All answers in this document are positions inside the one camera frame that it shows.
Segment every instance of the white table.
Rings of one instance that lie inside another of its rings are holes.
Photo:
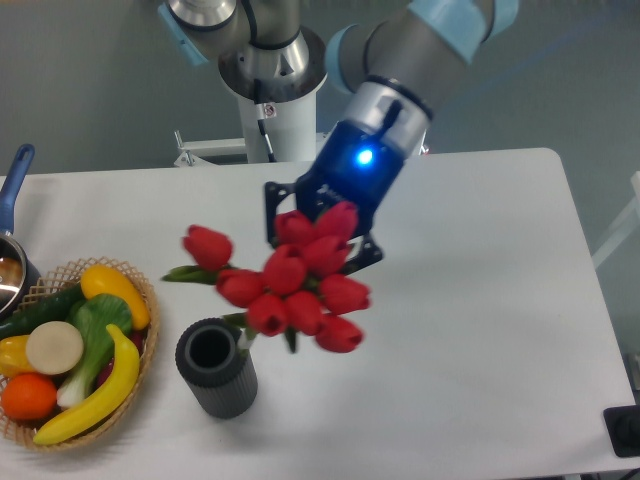
[[[260,338],[254,405],[208,417],[173,355],[191,323],[233,309],[161,283],[190,263],[191,223],[229,234],[260,268],[262,185],[308,164],[27,178],[16,238],[43,271],[129,260],[155,281],[161,341],[138,402],[95,447],[42,456],[0,442],[7,479],[500,479],[640,466],[602,419],[633,396],[570,191],[549,150],[412,159],[374,228],[386,259],[357,278],[373,307],[349,355]]]

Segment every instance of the toy vegetable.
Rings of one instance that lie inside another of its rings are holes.
[[[80,284],[60,290],[21,312],[14,312],[0,323],[0,339],[27,335],[36,327],[52,320],[64,320],[74,303],[83,300]]]
[[[39,420],[56,406],[56,386],[49,377],[25,373],[9,380],[0,406],[14,420]]]
[[[134,330],[143,330],[149,325],[149,311],[142,295],[133,283],[115,268],[93,265],[82,274],[80,285],[87,300],[101,293],[108,293],[127,302]]]
[[[58,390],[58,405],[62,408],[70,408],[89,396],[93,381],[113,356],[113,341],[105,327],[114,324],[128,335],[131,312],[124,300],[102,294],[80,307],[70,323],[80,331],[85,353]]]
[[[0,375],[12,378],[21,373],[34,371],[27,359],[28,338],[29,335],[19,335],[0,341]]]
[[[106,330],[115,346],[113,372],[86,400],[45,423],[33,437],[36,445],[54,445],[81,434],[111,414],[133,390],[140,371],[138,349],[116,325]]]

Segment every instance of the gray floor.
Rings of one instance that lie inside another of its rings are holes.
[[[328,40],[406,3],[305,1],[304,23]],[[0,4],[0,175],[23,142],[38,149],[32,171],[48,173],[168,167],[177,128],[185,140],[241,135],[215,65],[186,64],[158,1]],[[516,24],[484,46],[437,116],[432,152],[554,149],[593,247],[640,170],[639,46],[639,0],[521,0]],[[323,87],[319,129],[345,100]],[[640,351],[639,240],[598,272],[622,352]]]

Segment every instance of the metal pot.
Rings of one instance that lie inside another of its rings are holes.
[[[13,313],[40,277],[24,249],[12,237],[16,198],[34,154],[33,145],[18,148],[0,190],[0,320]]]

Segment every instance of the wicker basket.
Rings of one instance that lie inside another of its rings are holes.
[[[40,452],[59,452],[84,446],[93,442],[120,420],[123,414],[133,403],[133,399],[138,393],[140,385],[142,384],[142,381],[149,371],[151,359],[153,358],[153,354],[156,349],[156,343],[158,340],[158,302],[156,300],[153,286],[151,285],[151,283],[149,283],[149,280],[147,280],[147,278],[145,278],[145,276],[140,273],[135,267],[129,265],[128,262],[120,262],[118,260],[111,260],[104,257],[98,260],[96,260],[95,258],[90,258],[88,260],[69,262],[67,265],[58,267],[54,271],[47,273],[47,275],[43,278],[40,278],[37,285],[31,287],[28,295],[23,298],[22,303],[19,305],[18,309],[23,309],[32,303],[36,303],[41,298],[46,297],[47,295],[50,295],[58,290],[63,290],[71,285],[78,283],[80,281],[82,272],[84,272],[84,270],[91,265],[95,264],[108,265],[122,272],[135,285],[137,290],[142,294],[145,303],[147,304],[151,321],[147,330],[142,357],[140,358],[140,375],[138,376],[138,380],[136,381],[131,394],[129,394],[122,405],[120,405],[110,416],[108,416],[106,420],[98,424],[98,426],[93,428],[92,430],[89,430],[82,435],[71,438],[66,442],[62,442],[57,445],[46,447],[35,445],[33,443],[33,437],[37,431],[37,425],[34,426],[30,424],[16,423],[8,418],[4,414],[2,408],[0,408],[0,432],[2,432],[5,438],[13,440],[18,445],[22,445],[29,450],[36,450]],[[2,394],[2,391],[4,390],[7,382],[8,379],[0,375],[0,395]]]

